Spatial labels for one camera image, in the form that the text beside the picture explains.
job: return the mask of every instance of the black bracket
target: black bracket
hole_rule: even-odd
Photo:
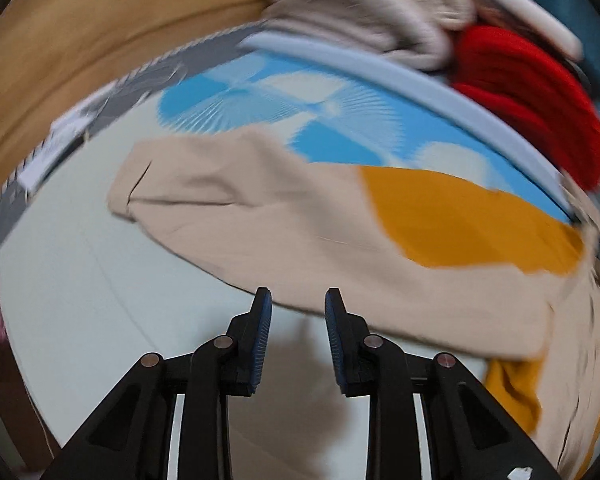
[[[145,354],[74,433],[42,480],[166,480],[173,412],[185,394],[178,480],[231,480],[227,396],[260,383],[271,294],[193,354]]]
[[[560,476],[526,433],[449,353],[405,354],[348,314],[340,291],[325,297],[325,318],[340,390],[370,396],[366,480],[419,480],[420,447],[413,394],[420,394],[433,480],[531,480]]]

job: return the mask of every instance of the silver screw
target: silver screw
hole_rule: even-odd
[[[369,348],[380,348],[384,341],[379,335],[372,334],[364,338],[363,343]]]
[[[145,368],[152,368],[160,362],[158,354],[144,354],[140,359],[140,364]]]
[[[232,344],[234,344],[234,340],[227,335],[219,335],[214,339],[214,346],[216,348],[229,348]]]
[[[438,356],[438,364],[445,368],[453,368],[456,364],[456,358],[451,354],[440,354]]]

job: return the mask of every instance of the light blue edge strip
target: light blue edge strip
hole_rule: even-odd
[[[490,111],[430,76],[377,54],[283,32],[258,32],[238,47],[307,60],[396,92],[471,133],[507,158],[565,212],[571,210],[562,193],[560,172],[538,150]]]

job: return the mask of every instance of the white table surface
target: white table surface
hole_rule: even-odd
[[[61,445],[142,354],[192,352],[251,305],[250,294],[167,252],[106,208],[133,144],[171,133],[148,120],[155,100],[65,162],[0,247],[11,347]],[[394,340],[407,352],[438,352]],[[484,361],[460,357],[484,375]],[[230,399],[235,477],[362,480],[367,425],[367,398],[346,399],[336,386],[324,320],[275,307],[262,384],[251,399]]]

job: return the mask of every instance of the red folded garment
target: red folded garment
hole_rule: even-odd
[[[600,182],[600,120],[576,78],[517,34],[476,25],[456,44],[452,86],[500,117],[583,189]]]

